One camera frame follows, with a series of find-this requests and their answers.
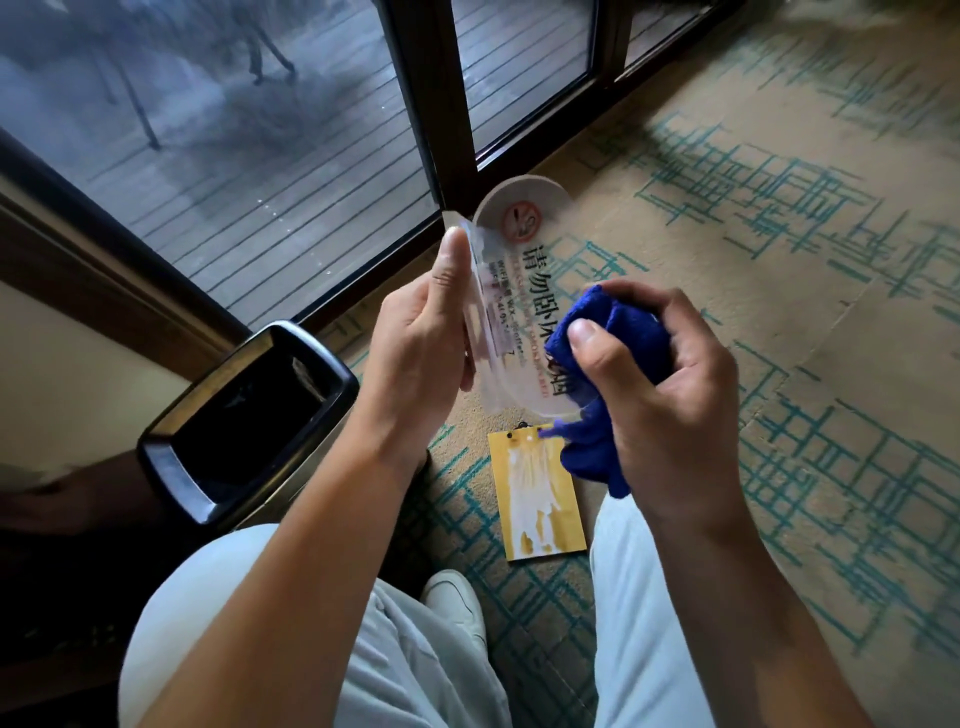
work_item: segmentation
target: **yellow card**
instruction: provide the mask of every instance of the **yellow card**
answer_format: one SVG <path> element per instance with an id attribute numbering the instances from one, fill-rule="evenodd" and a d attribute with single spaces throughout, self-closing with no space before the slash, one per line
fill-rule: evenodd
<path id="1" fill-rule="evenodd" d="M 537 430 L 487 436 L 507 561 L 587 548 L 573 478 L 560 464 L 564 440 Z"/>

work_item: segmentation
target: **wall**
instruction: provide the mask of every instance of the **wall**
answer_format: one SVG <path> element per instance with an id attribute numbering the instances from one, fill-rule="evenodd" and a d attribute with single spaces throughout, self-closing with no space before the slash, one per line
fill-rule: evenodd
<path id="1" fill-rule="evenodd" d="M 0 491 L 131 449 L 187 381 L 0 282 Z"/>

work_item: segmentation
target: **blue towel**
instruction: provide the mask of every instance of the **blue towel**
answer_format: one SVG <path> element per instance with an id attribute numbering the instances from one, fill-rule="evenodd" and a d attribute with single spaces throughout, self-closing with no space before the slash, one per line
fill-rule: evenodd
<path id="1" fill-rule="evenodd" d="M 660 384 L 673 373 L 670 334 L 649 311 L 617 301 L 595 285 L 567 312 L 545 345 L 573 380 L 571 396 L 582 410 L 578 422 L 558 420 L 552 428 L 542 430 L 540 436 L 564 437 L 566 444 L 560 461 L 568 471 L 587 480 L 606 483 L 613 497 L 625 497 L 630 494 L 630 486 L 616 456 L 610 413 L 577 364 L 566 338 L 566 330 L 576 319 L 590 319 L 626 344 L 637 366 L 654 384 Z"/>

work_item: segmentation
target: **white pants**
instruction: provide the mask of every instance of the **white pants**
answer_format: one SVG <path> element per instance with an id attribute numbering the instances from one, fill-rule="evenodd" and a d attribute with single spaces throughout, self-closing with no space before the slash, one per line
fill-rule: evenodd
<path id="1" fill-rule="evenodd" d="M 156 591 L 120 675 L 120 726 L 132 728 L 247 574 L 274 525 L 200 549 Z M 596 725 L 710 728 L 706 697 L 631 498 L 607 496 L 590 550 L 596 601 Z M 459 627 L 377 580 L 340 695 L 338 726 L 509 726 L 490 663 Z"/>

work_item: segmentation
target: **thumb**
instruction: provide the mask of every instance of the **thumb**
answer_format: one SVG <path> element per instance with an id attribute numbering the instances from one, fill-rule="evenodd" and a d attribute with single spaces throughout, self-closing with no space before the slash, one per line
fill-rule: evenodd
<path id="1" fill-rule="evenodd" d="M 472 253 L 463 228 L 450 228 L 430 271 L 430 287 L 424 311 L 431 316 L 463 317 L 470 286 Z"/>
<path id="2" fill-rule="evenodd" d="M 622 407 L 636 408 L 638 399 L 654 392 L 654 385 L 618 338 L 588 319 L 577 319 L 566 331 L 580 368 L 600 391 L 607 409 L 615 416 Z"/>

